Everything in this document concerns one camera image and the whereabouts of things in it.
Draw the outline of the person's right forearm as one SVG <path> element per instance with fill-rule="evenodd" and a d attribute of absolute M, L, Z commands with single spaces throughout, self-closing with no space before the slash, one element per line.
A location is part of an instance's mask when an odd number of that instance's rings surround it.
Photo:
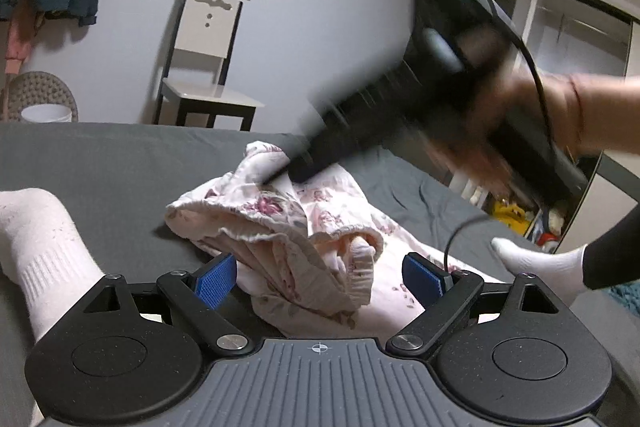
<path fill-rule="evenodd" d="M 639 77 L 576 77 L 581 150 L 639 154 Z"/>

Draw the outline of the person's right hand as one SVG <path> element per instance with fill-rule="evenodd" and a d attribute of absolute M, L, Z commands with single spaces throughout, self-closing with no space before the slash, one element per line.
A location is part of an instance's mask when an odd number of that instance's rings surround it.
<path fill-rule="evenodd" d="M 428 139 L 428 156 L 454 171 L 462 171 L 479 184 L 500 190 L 511 181 L 511 169 L 490 140 L 507 124 L 525 133 L 533 129 L 544 131 L 544 125 L 550 124 L 556 146 L 576 153 L 582 133 L 582 110 L 573 79 L 567 75 L 542 75 L 540 80 L 547 116 L 542 115 L 531 75 L 518 72 L 490 80 L 480 89 L 465 117 L 462 137 L 450 142 Z"/>

